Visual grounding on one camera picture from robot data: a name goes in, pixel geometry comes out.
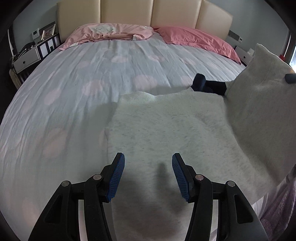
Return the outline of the purple fleece sleeve forearm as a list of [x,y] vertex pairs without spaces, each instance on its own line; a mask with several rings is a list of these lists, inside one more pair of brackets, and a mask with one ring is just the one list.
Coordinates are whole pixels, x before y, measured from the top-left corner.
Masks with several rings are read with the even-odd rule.
[[295,217],[295,167],[284,180],[267,194],[260,221],[269,240],[277,240]]

